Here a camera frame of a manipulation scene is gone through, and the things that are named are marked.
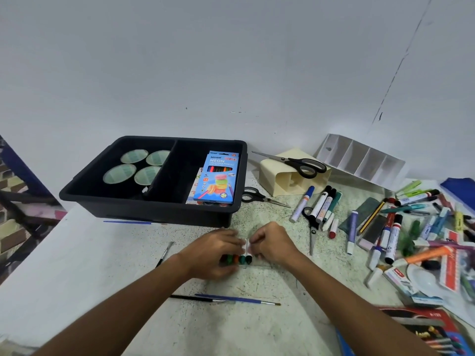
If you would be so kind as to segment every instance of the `black-handled scissors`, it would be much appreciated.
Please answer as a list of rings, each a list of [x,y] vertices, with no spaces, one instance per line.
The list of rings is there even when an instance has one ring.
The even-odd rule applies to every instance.
[[[315,220],[315,217],[310,216],[312,213],[312,207],[305,207],[302,210],[302,216],[305,217],[308,221],[310,227],[310,256],[313,255],[313,249],[315,248],[315,239],[317,237],[318,223]]]
[[[263,201],[263,202],[270,202],[270,203],[283,206],[283,207],[290,207],[289,205],[286,205],[285,203],[280,203],[269,197],[265,197],[255,187],[245,187],[244,192],[242,193],[241,200],[242,202]]]
[[[286,165],[293,167],[303,178],[314,178],[318,173],[326,172],[326,166],[324,163],[314,160],[312,158],[286,158],[274,155],[261,154],[260,152],[253,151],[255,154],[262,155],[272,160],[280,161]]]

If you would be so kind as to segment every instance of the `speckled countertop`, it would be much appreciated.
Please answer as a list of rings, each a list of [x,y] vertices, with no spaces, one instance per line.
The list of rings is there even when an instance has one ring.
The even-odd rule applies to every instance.
[[[246,185],[258,187],[252,173]],[[336,208],[344,220],[367,197],[382,199],[383,190],[334,173],[330,184],[343,192]],[[317,196],[310,200],[313,205]],[[287,209],[270,203],[243,203],[231,227],[249,237],[277,221],[298,248],[308,254],[308,222],[288,221],[300,196],[276,197]],[[114,292],[153,269],[169,241],[179,251],[210,228],[183,225],[104,223],[79,205],[15,270],[0,288],[0,335],[39,346]],[[374,290],[363,285],[369,274],[368,253],[346,250],[346,234],[330,240],[318,232],[313,261],[369,302],[401,305],[388,281]],[[249,266],[223,282],[191,280],[177,293],[206,292],[281,302],[282,306],[204,304],[170,299],[150,318],[124,355],[339,355],[335,329],[305,289],[285,270]]]

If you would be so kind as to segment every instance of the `neon colored pencils box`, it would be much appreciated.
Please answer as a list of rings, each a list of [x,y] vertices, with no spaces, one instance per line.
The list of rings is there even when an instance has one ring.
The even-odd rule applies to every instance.
[[[193,200],[233,203],[238,162],[238,153],[210,151]]]

